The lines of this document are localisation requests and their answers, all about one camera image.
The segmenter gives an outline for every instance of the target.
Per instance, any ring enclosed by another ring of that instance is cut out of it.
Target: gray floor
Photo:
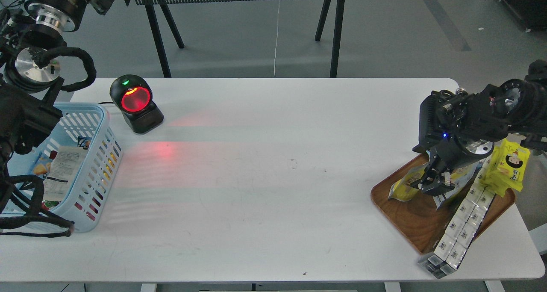
[[[176,47],[162,12],[156,11],[173,77],[328,77],[334,3],[323,39],[315,42],[321,5],[322,0],[172,5],[186,44],[183,50]],[[65,39],[92,55],[99,77],[162,77],[144,7],[133,1],[129,7],[115,3],[105,17],[88,8],[80,30],[67,33]],[[498,0],[347,0],[338,77],[449,77],[477,92],[488,83],[523,78],[536,59],[547,59],[547,33],[525,33]],[[84,78],[79,60],[62,58],[61,64],[61,76],[69,82]],[[386,105],[402,103],[387,100]],[[525,190],[518,195],[518,208],[529,229],[547,222],[545,172],[534,159]],[[547,290],[545,276],[503,284],[508,292]],[[65,285],[0,284],[0,292],[54,292]],[[403,292],[486,291],[483,282],[402,283],[401,287]],[[250,290],[250,284],[158,288],[162,292],[200,289]],[[268,283],[257,287],[284,289],[375,292],[383,291],[383,285]],[[89,292],[138,290],[135,284],[88,285]],[[72,283],[65,289],[75,291],[83,291],[83,284]]]

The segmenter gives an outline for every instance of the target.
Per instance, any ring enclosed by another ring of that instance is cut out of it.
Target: brown tray
[[[374,204],[422,254],[429,251],[432,238],[439,235],[439,232],[454,212],[445,206],[436,210],[433,198],[420,192],[408,202],[401,202],[396,199],[388,200],[387,197],[391,185],[402,179],[410,168],[422,165],[427,161],[426,155],[417,156],[385,178],[384,181],[378,183],[371,191]],[[465,187],[462,192],[468,191],[469,187],[470,185]],[[496,195],[477,232],[477,237],[503,214],[515,202],[515,199],[515,193],[512,189],[508,189],[503,198]]]

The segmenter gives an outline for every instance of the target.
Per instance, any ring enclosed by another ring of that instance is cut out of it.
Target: packaging
[[[482,183],[502,197],[509,187],[521,191],[529,156],[527,148],[504,139],[494,148],[486,175],[481,176]]]
[[[454,189],[439,196],[433,197],[437,210],[455,197],[469,183],[475,175],[479,162],[458,168],[450,174],[450,181],[454,184]]]
[[[424,164],[410,169],[402,179],[391,185],[387,198],[394,198],[401,202],[407,202],[414,198],[420,190],[411,187],[410,184],[422,177],[426,166],[427,164]]]
[[[486,175],[485,171],[490,163],[491,161],[484,162],[469,191],[465,193],[465,198],[461,198],[464,193],[459,196],[458,199],[462,200],[453,210],[452,217],[444,227],[444,233],[439,236],[438,241],[432,243],[431,252],[418,261],[420,267],[438,279],[457,271],[496,196],[479,179]]]

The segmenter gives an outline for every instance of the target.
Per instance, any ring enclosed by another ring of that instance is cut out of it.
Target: basket
[[[63,112],[51,135],[29,154],[14,154],[8,162],[10,175],[32,174],[39,156],[47,156],[60,146],[76,146],[78,137],[92,137],[88,153],[79,168],[66,197],[50,209],[66,220],[74,222],[74,230],[92,230],[101,217],[104,203],[121,162],[122,150],[108,127],[109,115],[94,103],[56,103]],[[22,216],[24,212],[8,203],[0,217]],[[43,222],[31,222],[25,227],[41,232],[61,232],[64,228]]]

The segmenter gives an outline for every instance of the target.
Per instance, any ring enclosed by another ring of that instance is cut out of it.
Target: chip bag
[[[427,164],[424,164],[422,166],[411,168],[402,179],[391,185],[389,196],[387,198],[394,198],[401,202],[407,202],[414,198],[420,190],[411,187],[410,184],[422,178],[422,175],[426,170],[426,166]]]
[[[521,191],[529,157],[530,150],[504,139],[499,147],[494,148],[490,166],[481,183],[501,197],[508,187]]]

